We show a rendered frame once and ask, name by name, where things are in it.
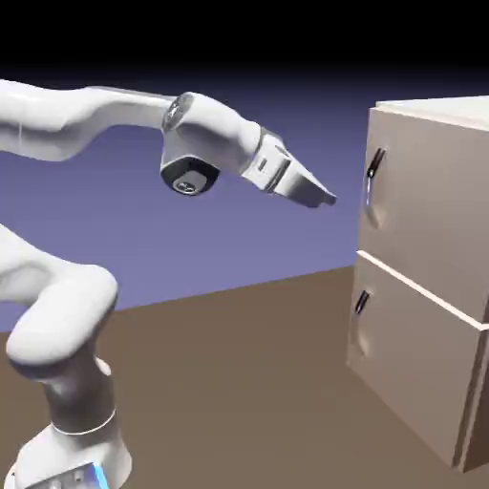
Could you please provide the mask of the tall beige cabinet door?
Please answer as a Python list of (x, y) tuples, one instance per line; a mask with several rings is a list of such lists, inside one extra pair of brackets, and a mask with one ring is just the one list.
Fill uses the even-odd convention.
[(373, 227), (364, 207), (359, 248), (480, 323), (489, 322), (489, 126), (374, 108), (365, 172), (374, 177)]

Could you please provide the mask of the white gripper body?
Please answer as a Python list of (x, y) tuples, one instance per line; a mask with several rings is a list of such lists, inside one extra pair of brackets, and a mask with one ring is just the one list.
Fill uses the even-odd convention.
[(321, 206), (325, 192), (331, 193), (297, 159), (287, 161), (287, 168), (273, 187), (274, 194), (309, 208)]

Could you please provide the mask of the short beige cabinet door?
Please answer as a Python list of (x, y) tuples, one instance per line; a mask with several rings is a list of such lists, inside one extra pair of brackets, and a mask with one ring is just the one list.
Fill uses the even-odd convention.
[[(360, 292), (365, 355), (352, 343)], [(446, 464), (489, 464), (489, 324), (436, 297), (366, 251), (357, 253), (348, 364)]]

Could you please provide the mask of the beige cabinet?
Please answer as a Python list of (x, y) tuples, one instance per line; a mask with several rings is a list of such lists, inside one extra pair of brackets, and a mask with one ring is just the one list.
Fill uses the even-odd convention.
[(489, 464), (489, 95), (370, 109), (348, 364), (447, 465)]

